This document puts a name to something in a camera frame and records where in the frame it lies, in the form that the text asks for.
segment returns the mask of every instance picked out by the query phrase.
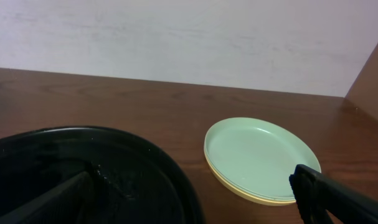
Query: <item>white wall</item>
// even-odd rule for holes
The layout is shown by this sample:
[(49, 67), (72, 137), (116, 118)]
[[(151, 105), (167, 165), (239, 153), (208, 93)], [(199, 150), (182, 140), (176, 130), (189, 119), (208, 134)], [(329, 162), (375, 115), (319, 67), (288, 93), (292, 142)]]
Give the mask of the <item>white wall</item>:
[(378, 0), (0, 0), (0, 67), (344, 96)]

